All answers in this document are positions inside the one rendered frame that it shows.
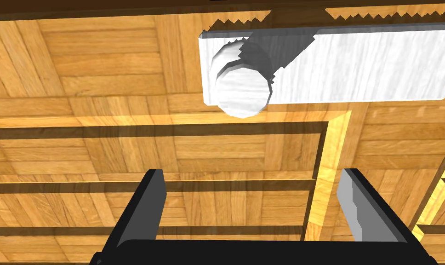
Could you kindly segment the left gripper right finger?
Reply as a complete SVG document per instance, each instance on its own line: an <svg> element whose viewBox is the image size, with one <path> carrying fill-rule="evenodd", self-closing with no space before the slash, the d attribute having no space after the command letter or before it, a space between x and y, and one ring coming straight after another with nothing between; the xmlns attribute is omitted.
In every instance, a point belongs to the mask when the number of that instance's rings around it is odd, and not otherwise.
<svg viewBox="0 0 445 265"><path fill-rule="evenodd" d="M357 242L404 242L415 236L356 168L341 172L337 198Z"/></svg>

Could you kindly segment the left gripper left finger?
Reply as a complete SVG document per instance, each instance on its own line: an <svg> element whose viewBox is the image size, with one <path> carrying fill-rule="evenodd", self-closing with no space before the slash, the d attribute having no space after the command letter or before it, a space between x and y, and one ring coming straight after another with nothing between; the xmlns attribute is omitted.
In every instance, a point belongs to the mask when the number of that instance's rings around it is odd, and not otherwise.
<svg viewBox="0 0 445 265"><path fill-rule="evenodd" d="M110 253L128 240L155 240L166 195L163 171L148 170L111 231L102 252Z"/></svg>

